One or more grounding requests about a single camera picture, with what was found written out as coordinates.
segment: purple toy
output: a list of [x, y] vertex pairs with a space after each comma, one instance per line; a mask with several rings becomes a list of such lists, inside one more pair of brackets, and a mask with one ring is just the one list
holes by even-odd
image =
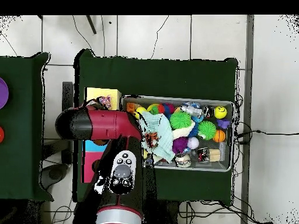
[[230, 125], [230, 121], [229, 120], [219, 120], [219, 119], [217, 119], [217, 124], [220, 128], [227, 129], [227, 127]]
[[8, 100], [8, 87], [4, 80], [0, 78], [0, 109], [5, 106]]
[[183, 153], [184, 149], [187, 147], [187, 143], [188, 139], [184, 136], [174, 139], [172, 144], [172, 151], [175, 154]]

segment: green table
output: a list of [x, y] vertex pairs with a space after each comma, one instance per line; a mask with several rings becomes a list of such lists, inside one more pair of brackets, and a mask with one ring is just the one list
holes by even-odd
[[0, 109], [5, 138], [0, 143], [0, 198], [51, 201], [39, 184], [42, 160], [43, 84], [47, 53], [31, 58], [0, 57], [0, 77], [9, 100]]
[[[234, 102], [237, 61], [140, 60], [97, 58], [90, 50], [78, 53], [75, 67], [75, 106], [84, 102], [84, 88], [118, 89], [122, 95], [227, 100]], [[81, 183], [82, 142], [78, 149], [74, 199], [82, 201], [87, 183]], [[231, 202], [228, 172], [156, 169], [159, 200], [222, 200]]]

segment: pink block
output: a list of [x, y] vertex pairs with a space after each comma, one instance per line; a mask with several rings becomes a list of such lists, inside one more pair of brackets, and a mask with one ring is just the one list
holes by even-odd
[[92, 170], [92, 163], [95, 160], [99, 160], [102, 155], [103, 152], [85, 152], [85, 158], [83, 158], [82, 153], [82, 164], [84, 164], [84, 183], [90, 183], [92, 181], [92, 177], [95, 174]]

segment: yellow block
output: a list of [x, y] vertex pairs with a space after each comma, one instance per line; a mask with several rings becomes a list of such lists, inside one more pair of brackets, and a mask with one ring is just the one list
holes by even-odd
[[96, 99], [99, 96], [111, 96], [111, 110], [119, 110], [121, 93], [117, 89], [101, 89], [99, 87], [88, 87], [86, 100]]

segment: gray plastic tray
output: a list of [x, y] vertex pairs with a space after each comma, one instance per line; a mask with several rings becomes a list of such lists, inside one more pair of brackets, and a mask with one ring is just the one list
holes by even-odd
[[154, 96], [139, 96], [138, 98], [131, 96], [123, 96], [121, 98], [121, 104], [123, 109], [127, 108], [127, 103], [137, 103], [145, 108], [154, 103], [170, 103], [175, 107], [182, 105], [184, 102], [196, 102], [201, 106], [224, 106], [227, 109], [227, 115], [225, 119], [230, 120], [231, 125], [227, 129], [221, 129], [216, 123], [216, 118], [210, 118], [209, 121], [216, 124], [218, 130], [223, 130], [226, 133], [226, 139], [223, 143], [216, 143], [213, 140], [205, 141], [200, 140], [198, 148], [220, 149], [221, 161], [219, 162], [198, 162], [196, 151], [192, 151], [190, 158], [192, 164], [190, 167], [182, 168], [177, 167], [175, 162], [158, 162], [155, 164], [156, 168], [160, 169], [179, 169], [179, 170], [202, 170], [211, 172], [227, 172], [232, 167], [232, 161], [234, 157], [234, 119], [235, 119], [235, 104], [230, 101], [218, 101], [218, 100], [200, 100], [200, 99], [183, 99], [183, 98], [167, 98], [167, 97], [154, 97]]

